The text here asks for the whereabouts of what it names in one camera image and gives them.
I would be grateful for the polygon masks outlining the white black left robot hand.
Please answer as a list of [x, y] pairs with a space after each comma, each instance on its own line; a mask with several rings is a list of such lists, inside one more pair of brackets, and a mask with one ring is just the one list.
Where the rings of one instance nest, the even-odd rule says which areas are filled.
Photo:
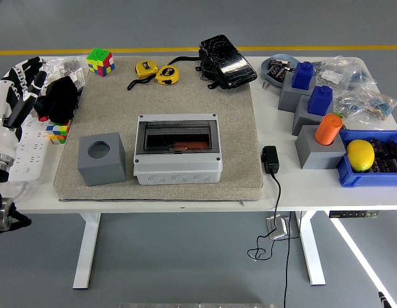
[[21, 125], [31, 112], [46, 80], [44, 61], [36, 56], [11, 68], [0, 80], [0, 153], [13, 156]]

